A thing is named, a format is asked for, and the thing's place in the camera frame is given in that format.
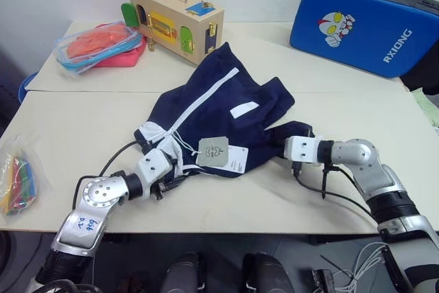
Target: plastic bag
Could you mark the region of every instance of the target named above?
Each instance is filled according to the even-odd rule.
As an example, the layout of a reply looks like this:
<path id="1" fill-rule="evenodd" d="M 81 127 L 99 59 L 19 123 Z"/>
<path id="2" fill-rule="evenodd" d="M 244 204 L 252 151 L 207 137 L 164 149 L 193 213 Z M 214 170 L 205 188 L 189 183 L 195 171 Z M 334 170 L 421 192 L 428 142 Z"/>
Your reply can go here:
<path id="1" fill-rule="evenodd" d="M 0 211 L 17 215 L 38 196 L 37 161 L 21 136 L 7 140 L 0 149 Z"/>
<path id="2" fill-rule="evenodd" d="M 55 42 L 54 56 L 68 71 L 81 73 L 111 56 L 139 47 L 142 35 L 119 21 Z"/>

